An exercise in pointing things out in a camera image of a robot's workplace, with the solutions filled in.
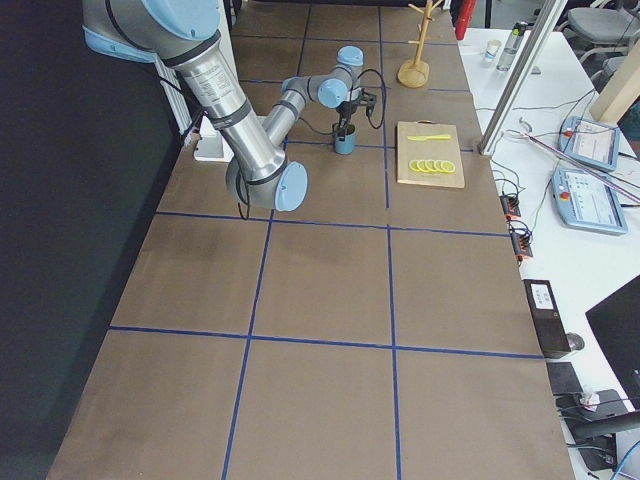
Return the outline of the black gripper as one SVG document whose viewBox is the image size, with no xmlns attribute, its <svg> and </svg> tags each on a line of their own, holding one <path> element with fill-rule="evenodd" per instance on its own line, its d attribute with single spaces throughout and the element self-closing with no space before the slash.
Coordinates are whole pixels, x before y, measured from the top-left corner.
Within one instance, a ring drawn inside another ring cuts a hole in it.
<svg viewBox="0 0 640 480">
<path fill-rule="evenodd" d="M 339 120 L 336 124 L 336 138 L 345 139 L 348 134 L 350 116 L 354 115 L 360 108 L 365 108 L 367 116 L 371 116 L 376 107 L 376 95 L 367 92 L 364 88 L 358 88 L 350 92 L 348 100 L 343 101 L 336 111 L 339 114 Z"/>
</svg>

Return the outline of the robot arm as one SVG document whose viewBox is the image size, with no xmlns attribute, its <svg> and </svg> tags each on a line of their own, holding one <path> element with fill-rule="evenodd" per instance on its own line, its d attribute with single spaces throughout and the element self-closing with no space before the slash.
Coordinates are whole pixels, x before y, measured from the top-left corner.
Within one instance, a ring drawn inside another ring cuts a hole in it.
<svg viewBox="0 0 640 480">
<path fill-rule="evenodd" d="M 226 184 L 247 207 L 293 211 L 305 199 L 308 174 L 287 160 L 282 143 L 310 102 L 339 112 L 334 138 L 350 116 L 376 98 L 360 85 L 364 54 L 344 46 L 325 75 L 291 77 L 280 100 L 260 119 L 223 55 L 216 1 L 85 1 L 85 41 L 97 53 L 140 63 L 160 60 L 184 78 L 212 126 L 233 152 Z"/>
</svg>

